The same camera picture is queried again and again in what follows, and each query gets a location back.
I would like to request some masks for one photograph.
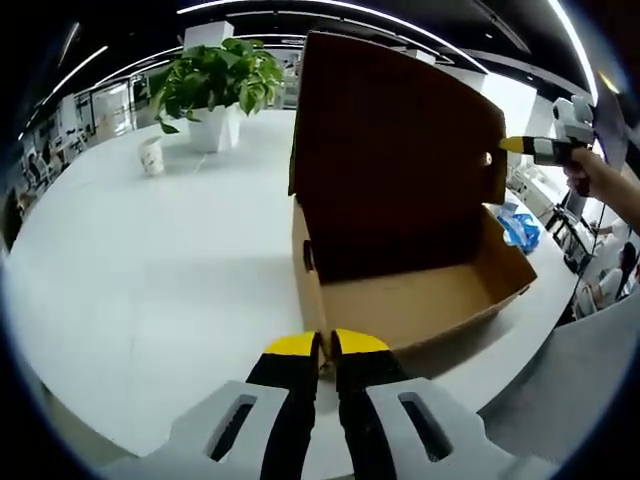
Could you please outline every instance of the hand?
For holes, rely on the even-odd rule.
[[[618,176],[617,172],[609,167],[599,155],[586,148],[575,149],[571,153],[571,158],[579,166],[564,167],[564,173],[569,177],[567,179],[569,188],[576,191],[580,180],[588,178],[589,195],[607,203],[605,198],[610,193],[611,178]]]

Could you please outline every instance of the box flap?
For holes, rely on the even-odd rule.
[[[497,148],[504,136],[502,111],[457,79],[386,47],[310,33],[289,193],[305,212],[321,280],[323,263],[338,250],[355,258],[353,251],[372,242],[378,245],[346,278],[371,266],[372,256],[395,267],[365,276],[410,270],[414,255],[400,250],[420,250],[435,232],[445,250],[419,268],[436,256],[448,257],[441,265],[468,261],[479,233],[461,227],[478,223],[482,202],[504,200],[506,153]],[[469,240],[464,251],[447,251],[461,234]],[[331,244],[331,255],[323,255],[319,240]]]

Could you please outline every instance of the ceiling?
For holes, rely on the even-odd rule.
[[[178,46],[178,36],[183,35],[185,28],[247,11],[280,13],[233,16],[228,20],[234,24],[236,34],[305,34],[310,29],[316,29],[347,32],[388,45],[407,44],[413,40],[444,53],[445,57],[439,57],[439,61],[448,62],[450,59],[458,67],[477,69],[462,56],[414,29],[363,11],[309,1],[246,0],[183,15],[176,14],[178,9],[198,3],[202,2],[111,0],[67,3],[63,0],[38,2],[37,6],[21,2],[15,10],[15,18],[5,18],[5,22],[28,28],[26,35],[12,39],[20,47],[10,49],[8,54],[8,63],[13,66],[12,71],[16,75],[11,76],[9,85],[0,92],[0,101],[9,107],[9,111],[15,112],[13,125],[0,133],[4,143],[15,139],[24,129],[35,104],[46,98],[61,79],[99,48],[105,45],[109,47],[74,75],[40,109],[39,115],[47,115],[49,109],[55,108],[59,96],[91,87],[123,66]],[[569,38],[547,0],[359,0],[350,3],[391,14],[461,49],[516,59],[587,89]],[[286,11],[303,11],[315,16],[282,13]],[[69,32],[75,22],[79,22],[80,26],[68,42]],[[373,31],[353,22],[370,24],[391,34]],[[396,35],[409,40],[399,40]],[[61,52],[67,43],[66,54],[61,59]],[[503,65],[484,64],[491,70],[505,68]],[[545,82],[538,78],[535,80],[544,88]]]

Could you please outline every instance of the white round table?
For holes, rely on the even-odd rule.
[[[157,178],[137,157],[157,126],[100,144],[51,186],[13,246],[4,294],[18,347],[67,408],[135,455],[224,382],[244,380],[271,341],[302,330],[287,196],[294,120],[262,112],[236,149],[207,156],[180,124],[163,139]],[[531,360],[573,291],[546,232],[529,260],[531,288],[471,340],[454,337],[435,379],[472,411]],[[328,384],[317,403],[304,478],[348,474]]]

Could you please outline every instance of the potted plant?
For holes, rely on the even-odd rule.
[[[162,118],[189,120],[191,143],[202,153],[234,147],[240,110],[257,113],[273,101],[282,84],[276,59],[258,40],[227,38],[220,47],[185,50],[149,79],[151,108],[165,133],[178,129]]]

